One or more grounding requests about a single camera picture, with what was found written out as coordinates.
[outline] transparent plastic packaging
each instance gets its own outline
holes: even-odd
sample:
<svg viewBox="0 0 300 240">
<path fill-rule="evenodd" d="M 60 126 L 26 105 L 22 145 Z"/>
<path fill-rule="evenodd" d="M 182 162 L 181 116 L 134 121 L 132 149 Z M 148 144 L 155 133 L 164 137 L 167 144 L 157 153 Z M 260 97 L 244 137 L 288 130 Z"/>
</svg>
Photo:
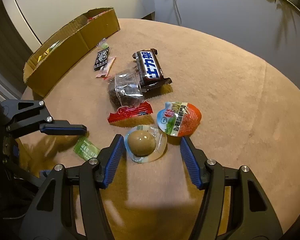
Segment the transparent plastic packaging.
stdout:
<svg viewBox="0 0 300 240">
<path fill-rule="evenodd" d="M 128 141 L 129 141 L 128 138 L 129 138 L 129 135 L 132 134 L 136 130 L 147 131 L 154 137 L 155 149 L 149 155 L 137 156 L 131 151 L 131 149 L 129 147 L 129 143 L 128 143 Z M 153 125 L 138 125 L 138 126 L 132 128 L 131 130 L 129 130 L 128 133 L 125 135 L 124 144 L 125 144 L 125 147 L 126 147 L 129 157 L 134 162 L 148 163 L 148 162 L 152 162 L 156 159 L 159 159 L 163 155 L 164 150 L 167 145 L 167 135 L 164 132 L 162 132 L 159 128 L 157 128 Z"/>
<path fill-rule="evenodd" d="M 106 79 L 111 102 L 120 106 L 137 107 L 145 99 L 141 92 L 140 76 L 135 68 L 127 69 Z"/>
<path fill-rule="evenodd" d="M 97 48 L 100 50 L 106 49 L 109 47 L 109 44 L 107 43 L 107 39 L 103 38 L 98 44 L 97 44 Z"/>
</svg>

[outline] cardboard box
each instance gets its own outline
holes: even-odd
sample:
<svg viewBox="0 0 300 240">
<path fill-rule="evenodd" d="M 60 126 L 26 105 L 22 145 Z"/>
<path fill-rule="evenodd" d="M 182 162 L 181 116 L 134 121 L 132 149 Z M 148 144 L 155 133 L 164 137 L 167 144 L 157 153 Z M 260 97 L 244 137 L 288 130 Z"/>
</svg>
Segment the cardboard box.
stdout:
<svg viewBox="0 0 300 240">
<path fill-rule="evenodd" d="M 64 74 L 102 38 L 120 30 L 113 8 L 90 10 L 53 34 L 28 59 L 23 71 L 24 82 L 37 94 L 45 97 Z M 60 43 L 42 60 L 38 58 L 52 44 Z"/>
</svg>

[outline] tan tablecloth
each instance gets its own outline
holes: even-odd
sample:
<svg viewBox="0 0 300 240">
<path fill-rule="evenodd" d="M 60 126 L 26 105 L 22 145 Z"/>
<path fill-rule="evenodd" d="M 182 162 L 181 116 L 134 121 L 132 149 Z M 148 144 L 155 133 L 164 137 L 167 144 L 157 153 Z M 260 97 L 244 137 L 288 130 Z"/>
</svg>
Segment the tan tablecloth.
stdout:
<svg viewBox="0 0 300 240">
<path fill-rule="evenodd" d="M 159 22 L 119 22 L 121 30 L 108 39 L 117 56 L 110 73 L 134 66 L 133 52 L 156 48 L 173 92 L 148 100 L 153 119 L 166 101 L 197 106 L 202 121 L 191 136 L 194 145 L 223 166 L 248 165 L 286 231 L 300 214 L 300 90 L 261 58 L 216 37 Z M 103 148 L 128 128 L 107 122 L 113 109 L 104 81 L 95 78 L 95 58 L 96 51 L 82 58 L 44 101 L 54 119 L 85 124 Z M 33 98 L 30 89 L 23 98 Z M 24 166 L 34 173 L 83 163 L 73 152 L 76 138 L 36 132 L 21 141 L 31 157 Z M 178 140 L 169 139 L 165 155 L 152 163 L 122 158 L 102 198 L 116 240 L 179 240 L 190 235 L 202 192 L 190 182 Z"/>
</svg>

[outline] white wall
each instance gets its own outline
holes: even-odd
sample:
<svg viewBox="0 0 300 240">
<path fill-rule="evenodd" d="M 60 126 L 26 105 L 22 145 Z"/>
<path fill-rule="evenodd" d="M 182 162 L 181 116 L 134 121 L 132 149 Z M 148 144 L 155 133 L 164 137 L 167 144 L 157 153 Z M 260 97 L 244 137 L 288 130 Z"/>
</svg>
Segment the white wall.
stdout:
<svg viewBox="0 0 300 240">
<path fill-rule="evenodd" d="M 118 18 L 142 18 L 154 12 L 154 0 L 16 0 L 41 43 L 82 13 L 114 7 Z"/>
<path fill-rule="evenodd" d="M 172 0 L 155 1 L 155 20 L 178 24 Z M 274 0 L 177 0 L 182 25 L 265 59 L 300 89 L 300 15 Z"/>
<path fill-rule="evenodd" d="M 26 42 L 32 52 L 36 52 L 36 50 L 42 44 L 26 22 L 26 19 L 22 15 L 16 0 L 2 0 L 2 2 L 13 25 L 19 32 L 22 39 Z"/>
</svg>

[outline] chocolate bar wrapper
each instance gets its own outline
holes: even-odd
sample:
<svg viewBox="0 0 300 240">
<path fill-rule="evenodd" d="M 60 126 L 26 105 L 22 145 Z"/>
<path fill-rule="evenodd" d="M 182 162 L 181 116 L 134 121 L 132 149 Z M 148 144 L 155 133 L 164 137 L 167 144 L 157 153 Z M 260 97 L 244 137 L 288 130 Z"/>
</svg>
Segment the chocolate bar wrapper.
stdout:
<svg viewBox="0 0 300 240">
<path fill-rule="evenodd" d="M 156 55 L 158 55 L 156 49 L 144 49 L 132 55 L 137 61 L 142 92 L 172 83 L 170 78 L 164 78 Z"/>
</svg>

